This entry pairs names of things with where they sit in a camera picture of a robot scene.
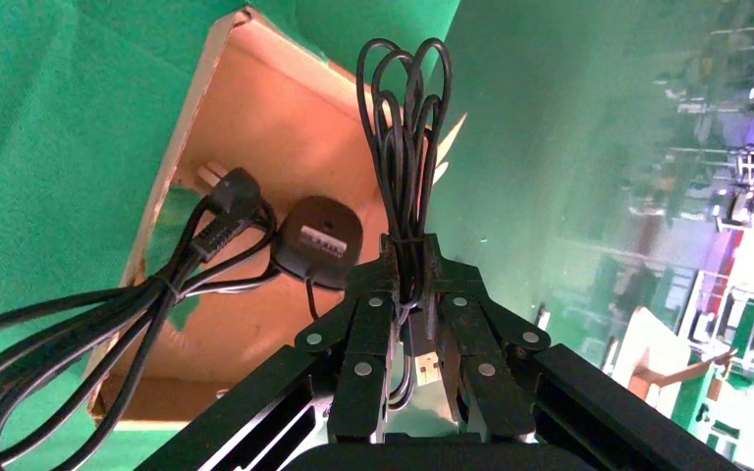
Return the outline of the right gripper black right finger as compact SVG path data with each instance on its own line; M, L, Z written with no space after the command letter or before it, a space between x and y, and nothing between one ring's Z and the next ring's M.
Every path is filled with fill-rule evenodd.
M424 237L424 259L424 299L459 430L484 443L524 441L536 431L530 376L512 368L548 348L550 336L494 301L479 269L446 258L433 234Z

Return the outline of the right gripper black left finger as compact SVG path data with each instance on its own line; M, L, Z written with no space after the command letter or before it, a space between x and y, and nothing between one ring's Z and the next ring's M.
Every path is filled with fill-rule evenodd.
M307 374L316 402L327 399L331 444L383 440L391 387L398 270L386 235L379 257L350 271L343 301L296 337L311 356Z

